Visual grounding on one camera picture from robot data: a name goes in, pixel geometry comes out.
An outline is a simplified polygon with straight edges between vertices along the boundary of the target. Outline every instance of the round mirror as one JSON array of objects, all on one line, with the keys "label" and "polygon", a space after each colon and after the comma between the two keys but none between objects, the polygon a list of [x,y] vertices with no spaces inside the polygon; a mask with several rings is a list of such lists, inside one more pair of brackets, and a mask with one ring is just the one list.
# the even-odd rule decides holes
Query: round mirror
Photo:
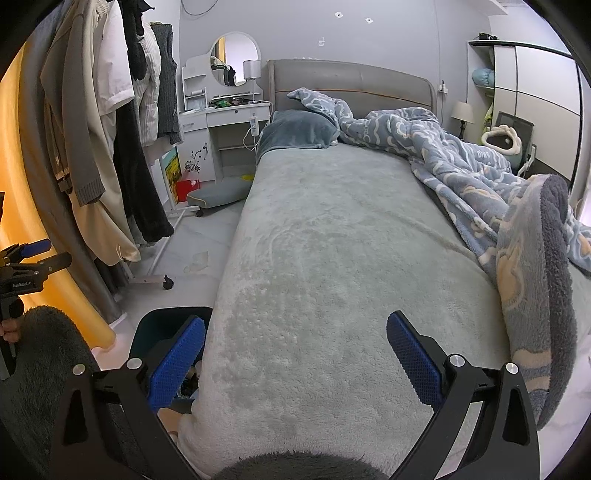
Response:
[{"label": "round mirror", "polygon": [[216,80],[221,85],[237,87],[246,82],[244,61],[258,60],[258,50],[247,35],[229,33],[213,46],[210,60]]}]

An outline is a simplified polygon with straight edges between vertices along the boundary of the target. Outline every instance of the floor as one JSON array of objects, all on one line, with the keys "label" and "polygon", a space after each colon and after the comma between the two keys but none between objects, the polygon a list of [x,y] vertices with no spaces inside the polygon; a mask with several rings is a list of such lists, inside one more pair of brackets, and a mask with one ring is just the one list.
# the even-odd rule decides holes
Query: floor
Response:
[{"label": "floor", "polygon": [[[202,218],[194,214],[183,218],[154,271],[172,278],[174,288],[167,291],[161,284],[130,285],[122,292],[119,304],[126,314],[111,326],[117,334],[115,344],[108,351],[93,350],[101,369],[123,365],[146,313],[174,306],[213,307],[243,207],[244,202],[237,202],[212,209]],[[147,273],[158,247],[142,250],[142,261],[131,265],[135,275]]]}]

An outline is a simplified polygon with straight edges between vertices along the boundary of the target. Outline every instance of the human hand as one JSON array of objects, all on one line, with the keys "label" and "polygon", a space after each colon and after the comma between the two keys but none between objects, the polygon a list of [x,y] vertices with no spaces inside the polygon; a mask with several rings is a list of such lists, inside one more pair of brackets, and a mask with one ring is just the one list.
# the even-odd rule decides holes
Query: human hand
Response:
[{"label": "human hand", "polygon": [[8,343],[17,343],[21,339],[20,320],[3,320],[0,323],[0,336],[3,337]]}]

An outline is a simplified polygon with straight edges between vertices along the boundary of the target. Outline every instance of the table lamp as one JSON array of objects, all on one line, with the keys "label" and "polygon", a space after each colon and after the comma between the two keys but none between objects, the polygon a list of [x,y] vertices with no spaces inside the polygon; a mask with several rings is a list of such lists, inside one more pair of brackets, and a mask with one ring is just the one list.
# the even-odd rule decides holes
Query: table lamp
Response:
[{"label": "table lamp", "polygon": [[458,138],[464,140],[466,124],[474,123],[474,111],[472,110],[472,105],[464,102],[456,102],[456,105],[453,108],[452,118],[457,118],[462,123],[460,136]]},{"label": "table lamp", "polygon": [[244,61],[244,79],[252,80],[252,101],[255,100],[255,82],[256,79],[261,78],[261,61],[260,60],[245,60]]}]

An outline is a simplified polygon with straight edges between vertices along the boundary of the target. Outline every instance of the orange curtain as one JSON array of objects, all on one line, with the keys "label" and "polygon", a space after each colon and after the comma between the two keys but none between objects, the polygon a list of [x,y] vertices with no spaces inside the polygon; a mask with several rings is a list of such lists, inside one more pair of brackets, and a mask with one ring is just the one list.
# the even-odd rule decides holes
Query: orange curtain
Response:
[{"label": "orange curtain", "polygon": [[[21,50],[0,81],[0,190],[6,192],[0,223],[0,248],[47,238],[27,182],[18,132],[22,55]],[[52,248],[38,260],[55,254]],[[50,305],[65,312],[90,348],[109,348],[115,342],[115,333],[88,302],[67,270],[53,274],[45,282],[42,292],[23,296],[22,300],[28,309]]]},{"label": "orange curtain", "polygon": [[219,53],[218,58],[226,63],[226,37],[222,37],[217,41],[217,52]]}]

